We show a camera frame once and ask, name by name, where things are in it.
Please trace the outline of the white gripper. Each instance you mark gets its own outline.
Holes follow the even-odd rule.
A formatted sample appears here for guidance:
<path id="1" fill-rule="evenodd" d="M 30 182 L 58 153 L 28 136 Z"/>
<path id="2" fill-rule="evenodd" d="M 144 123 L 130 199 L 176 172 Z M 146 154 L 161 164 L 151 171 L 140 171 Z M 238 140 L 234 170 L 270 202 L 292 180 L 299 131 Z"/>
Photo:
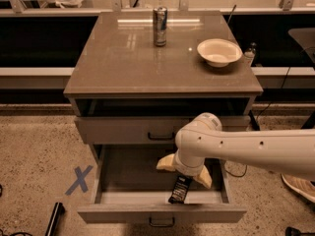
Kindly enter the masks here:
<path id="1" fill-rule="evenodd" d="M 173 172 L 175 169 L 180 173 L 191 176 L 193 179 L 202 184 L 205 188 L 212 187 L 212 177 L 204 166 L 205 158 L 184 154 L 178 150 L 175 155 L 169 154 L 161 158 L 157 163 L 157 170 L 166 170 Z"/>

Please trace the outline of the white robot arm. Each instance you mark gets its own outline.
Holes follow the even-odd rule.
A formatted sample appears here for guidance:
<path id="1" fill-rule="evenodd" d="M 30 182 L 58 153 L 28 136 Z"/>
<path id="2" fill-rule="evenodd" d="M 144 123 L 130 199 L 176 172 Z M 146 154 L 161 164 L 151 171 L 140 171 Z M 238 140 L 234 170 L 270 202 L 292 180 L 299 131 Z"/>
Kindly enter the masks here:
<path id="1" fill-rule="evenodd" d="M 212 186 L 207 158 L 315 180 L 314 129 L 225 132 L 216 115 L 202 113 L 177 132 L 175 144 L 177 152 L 160 159 L 157 169 L 178 171 L 206 188 Z"/>

